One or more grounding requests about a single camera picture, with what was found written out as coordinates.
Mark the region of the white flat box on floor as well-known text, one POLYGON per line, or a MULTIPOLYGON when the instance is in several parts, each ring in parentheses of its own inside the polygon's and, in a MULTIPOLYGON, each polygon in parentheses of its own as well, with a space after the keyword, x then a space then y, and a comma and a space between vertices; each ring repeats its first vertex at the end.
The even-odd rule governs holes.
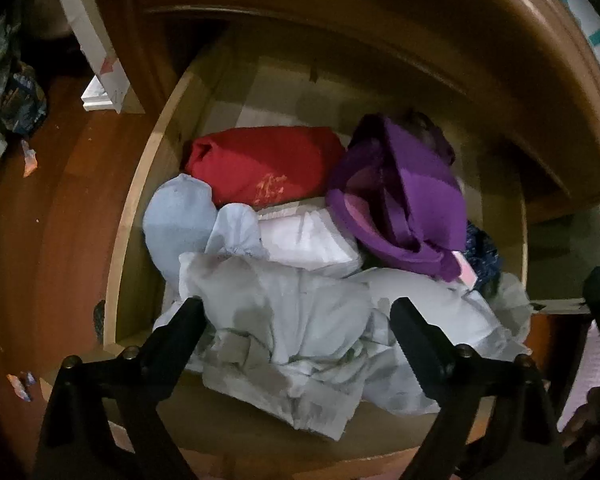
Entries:
POLYGON ((82 106, 86 112, 98 112, 99 110, 115 110, 105 88, 96 76, 88 83, 81 96, 82 106))

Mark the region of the pale grey crumpled garment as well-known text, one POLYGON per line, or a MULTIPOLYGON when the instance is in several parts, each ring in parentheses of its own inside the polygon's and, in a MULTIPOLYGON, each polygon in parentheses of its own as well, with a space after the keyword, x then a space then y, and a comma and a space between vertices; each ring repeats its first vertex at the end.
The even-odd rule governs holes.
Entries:
POLYGON ((396 269, 332 278, 199 252, 159 271, 178 298, 204 304, 209 328, 188 368, 206 387, 332 440, 365 401, 399 416, 437 411, 390 330, 397 299, 411 300, 450 341, 490 359, 524 352, 530 330, 528 296, 509 273, 484 293, 396 269))

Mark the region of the orange wrapper on floor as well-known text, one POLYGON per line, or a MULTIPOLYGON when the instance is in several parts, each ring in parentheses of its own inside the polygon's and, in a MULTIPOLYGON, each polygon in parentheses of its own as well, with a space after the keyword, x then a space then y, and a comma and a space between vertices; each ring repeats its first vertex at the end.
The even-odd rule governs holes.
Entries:
POLYGON ((38 159, 36 151, 30 147, 27 140, 22 140, 20 144, 23 152, 23 177, 27 178, 38 169, 38 159))

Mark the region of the light blue knitted underwear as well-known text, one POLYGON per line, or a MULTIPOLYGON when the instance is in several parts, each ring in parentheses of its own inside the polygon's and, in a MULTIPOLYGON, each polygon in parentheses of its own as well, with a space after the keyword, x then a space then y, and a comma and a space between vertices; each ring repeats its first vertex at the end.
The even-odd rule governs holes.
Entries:
POLYGON ((268 258, 257 213, 246 204, 215 206, 210 185, 187 174, 166 181, 151 196, 143 233, 152 263, 173 289, 184 252, 268 258))

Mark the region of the cardboard box on floor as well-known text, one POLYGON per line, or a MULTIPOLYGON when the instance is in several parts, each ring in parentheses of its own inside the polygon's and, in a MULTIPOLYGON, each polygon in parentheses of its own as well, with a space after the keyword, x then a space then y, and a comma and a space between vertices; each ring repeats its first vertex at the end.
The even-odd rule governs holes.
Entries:
POLYGON ((117 56, 95 0, 59 0, 88 65, 105 88, 115 111, 124 111, 131 85, 117 56))

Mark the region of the small wrapper on floor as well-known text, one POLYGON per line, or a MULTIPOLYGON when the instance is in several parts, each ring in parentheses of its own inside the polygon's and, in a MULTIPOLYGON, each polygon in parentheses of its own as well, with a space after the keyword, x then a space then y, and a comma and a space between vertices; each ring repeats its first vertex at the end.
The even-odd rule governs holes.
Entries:
POLYGON ((36 384, 36 380, 31 372, 23 372, 18 375, 7 374, 6 378, 20 400, 28 403, 33 400, 32 388, 36 384))

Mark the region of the white folded garment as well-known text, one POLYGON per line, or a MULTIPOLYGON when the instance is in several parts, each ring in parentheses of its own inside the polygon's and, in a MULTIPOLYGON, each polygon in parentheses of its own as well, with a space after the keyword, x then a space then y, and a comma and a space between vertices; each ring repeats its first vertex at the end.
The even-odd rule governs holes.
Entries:
POLYGON ((271 261, 346 278, 362 269, 356 240, 332 221, 324 197, 297 200, 257 212, 261 242, 271 261))

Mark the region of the brown wooden nightstand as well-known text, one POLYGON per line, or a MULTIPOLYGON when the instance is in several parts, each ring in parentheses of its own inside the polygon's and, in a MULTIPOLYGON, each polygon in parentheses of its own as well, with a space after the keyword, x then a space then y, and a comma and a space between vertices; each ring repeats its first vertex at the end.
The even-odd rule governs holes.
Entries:
POLYGON ((531 204, 545 220, 600 202, 600 66, 559 0, 96 0, 144 110, 178 74, 166 15, 247 15, 330 32, 395 58, 473 102, 560 188, 531 204))

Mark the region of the red folded garment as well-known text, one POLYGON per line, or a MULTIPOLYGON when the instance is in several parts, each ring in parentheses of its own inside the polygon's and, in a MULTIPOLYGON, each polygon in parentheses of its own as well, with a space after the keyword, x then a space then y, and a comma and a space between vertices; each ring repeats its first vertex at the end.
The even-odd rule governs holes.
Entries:
POLYGON ((231 128, 193 141, 184 172, 210 185, 216 206, 259 209, 325 194, 344 154, 328 127, 231 128))

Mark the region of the purple padded bra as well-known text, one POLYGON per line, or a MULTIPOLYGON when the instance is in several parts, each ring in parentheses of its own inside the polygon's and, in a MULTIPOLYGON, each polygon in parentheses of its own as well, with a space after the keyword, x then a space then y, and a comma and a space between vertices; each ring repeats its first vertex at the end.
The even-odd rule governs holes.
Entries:
POLYGON ((428 116, 405 127, 363 116, 332 174, 325 200, 332 220, 392 268, 452 282, 466 247, 466 204, 451 166, 454 150, 428 116))

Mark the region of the dark blue lace garment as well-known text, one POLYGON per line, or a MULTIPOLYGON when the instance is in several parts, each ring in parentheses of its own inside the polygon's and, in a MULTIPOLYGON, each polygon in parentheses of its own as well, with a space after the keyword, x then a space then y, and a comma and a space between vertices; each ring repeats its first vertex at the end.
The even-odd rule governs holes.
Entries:
POLYGON ((476 274, 474 289, 486 296, 494 295, 502 272, 502 258, 489 234, 470 221, 463 256, 476 274))

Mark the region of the dark blue snack bag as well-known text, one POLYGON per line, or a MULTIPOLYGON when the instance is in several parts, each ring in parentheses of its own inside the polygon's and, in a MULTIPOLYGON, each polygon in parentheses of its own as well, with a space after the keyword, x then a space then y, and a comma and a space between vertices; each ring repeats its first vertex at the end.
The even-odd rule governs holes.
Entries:
POLYGON ((0 108, 0 129, 10 142, 29 139, 48 114, 46 94, 32 67, 15 62, 7 79, 0 108))

